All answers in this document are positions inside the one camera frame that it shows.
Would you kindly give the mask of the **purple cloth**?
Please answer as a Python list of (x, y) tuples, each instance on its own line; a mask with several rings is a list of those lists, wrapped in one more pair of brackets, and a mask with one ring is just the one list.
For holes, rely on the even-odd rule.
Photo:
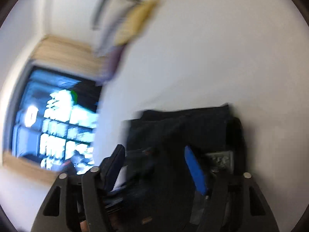
[(107, 83), (114, 78), (121, 62), (121, 56), (125, 51), (126, 46), (126, 43), (118, 46), (113, 46), (111, 50), (107, 53), (107, 56), (105, 57), (103, 62), (105, 70), (97, 80), (97, 85), (103, 85), (104, 83)]

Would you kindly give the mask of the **white bed sheet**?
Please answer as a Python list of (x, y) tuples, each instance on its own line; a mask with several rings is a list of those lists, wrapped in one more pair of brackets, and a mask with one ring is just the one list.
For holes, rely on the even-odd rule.
[(281, 231), (308, 206), (308, 25), (291, 0), (161, 0), (101, 94), (96, 164), (144, 109), (232, 105)]

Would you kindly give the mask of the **window with dark frame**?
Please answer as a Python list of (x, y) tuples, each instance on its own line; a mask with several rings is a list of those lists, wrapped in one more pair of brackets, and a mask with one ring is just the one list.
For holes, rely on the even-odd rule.
[(84, 174), (94, 165), (98, 112), (74, 105), (69, 91), (87, 80), (34, 65), (26, 70), (8, 116), (8, 145), (13, 156), (52, 171), (70, 162), (76, 174)]

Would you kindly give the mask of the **beige curtain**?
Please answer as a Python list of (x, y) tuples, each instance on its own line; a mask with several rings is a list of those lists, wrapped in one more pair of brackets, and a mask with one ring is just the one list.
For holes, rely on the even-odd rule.
[(106, 72), (104, 59), (95, 57), (88, 44), (54, 35), (45, 36), (30, 58), (41, 67), (94, 81)]

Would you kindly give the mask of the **dark navy pants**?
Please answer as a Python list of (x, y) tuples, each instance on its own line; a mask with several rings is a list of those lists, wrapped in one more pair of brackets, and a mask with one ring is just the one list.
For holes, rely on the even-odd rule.
[(229, 105), (176, 112), (146, 110), (128, 123), (125, 181), (105, 210), (113, 231), (197, 231), (191, 215), (205, 203), (197, 195), (185, 147), (203, 170), (205, 155), (232, 151), (236, 174), (246, 170), (243, 128)]

